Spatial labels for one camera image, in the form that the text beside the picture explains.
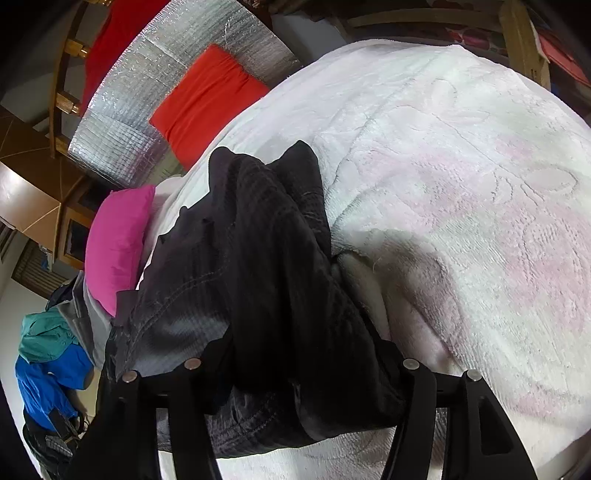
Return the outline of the black quilted jacket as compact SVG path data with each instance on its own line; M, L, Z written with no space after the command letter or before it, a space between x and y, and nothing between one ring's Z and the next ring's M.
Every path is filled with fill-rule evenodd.
M332 260L318 159L217 148L208 193L156 242L140 286L117 296L112 376L214 365L207 417L221 458L389 428L402 409L384 341Z

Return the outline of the blue teal jacket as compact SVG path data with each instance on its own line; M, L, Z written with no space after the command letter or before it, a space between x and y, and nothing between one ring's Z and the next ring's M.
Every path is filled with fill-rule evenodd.
M93 372L88 354L56 307L24 317L15 377L24 410L41 428L55 432L51 413L78 417L67 393L87 388Z

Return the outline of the grey garment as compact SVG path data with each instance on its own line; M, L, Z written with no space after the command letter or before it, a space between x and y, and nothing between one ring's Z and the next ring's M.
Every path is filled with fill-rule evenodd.
M78 273L72 284L71 298L59 303L57 310L93 365L101 370L106 358L112 316L90 294L83 271Z

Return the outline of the magenta pillow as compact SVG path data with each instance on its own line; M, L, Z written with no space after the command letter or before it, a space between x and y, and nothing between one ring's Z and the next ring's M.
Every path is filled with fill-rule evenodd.
M85 280L91 296L112 316L116 314L117 293L136 284L154 195L152 185L113 191L102 202L91 224Z

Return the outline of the white pink floral blanket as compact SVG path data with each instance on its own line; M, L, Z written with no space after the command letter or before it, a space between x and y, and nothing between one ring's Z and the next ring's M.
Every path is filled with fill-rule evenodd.
M368 40L284 80L211 141L322 173L332 251L382 336L479 370L540 478L590 432L590 129L458 47Z

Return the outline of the brown wooden cabinet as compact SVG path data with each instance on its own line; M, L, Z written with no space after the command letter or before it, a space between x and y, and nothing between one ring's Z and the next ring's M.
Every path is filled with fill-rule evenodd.
M91 186L68 158L50 152L48 138L1 110L1 219L78 270L96 214L81 203Z

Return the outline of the silver foil insulation mat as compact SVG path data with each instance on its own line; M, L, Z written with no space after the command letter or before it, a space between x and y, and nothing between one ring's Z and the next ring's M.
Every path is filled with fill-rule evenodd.
M159 182L179 172L169 145L149 119L211 44L270 87L301 68L294 52L238 1L171 1L102 80L69 142L70 158L119 188Z

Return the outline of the red cushion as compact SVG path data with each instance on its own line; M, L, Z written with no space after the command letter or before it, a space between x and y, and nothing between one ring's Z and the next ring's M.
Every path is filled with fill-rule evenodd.
M188 171L233 118L269 92L266 84L212 44L156 108L149 124Z

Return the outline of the wooden side shelf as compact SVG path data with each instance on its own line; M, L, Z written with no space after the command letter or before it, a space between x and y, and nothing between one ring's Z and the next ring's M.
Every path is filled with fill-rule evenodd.
M588 1L331 1L356 39L458 44L548 88L550 73L590 85Z

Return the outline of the red cloth on headboard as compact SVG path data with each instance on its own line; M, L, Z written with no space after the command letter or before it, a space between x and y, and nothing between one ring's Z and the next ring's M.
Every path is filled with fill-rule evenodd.
M111 3L107 18L85 59L81 115L117 59L168 3L168 0L116 0Z

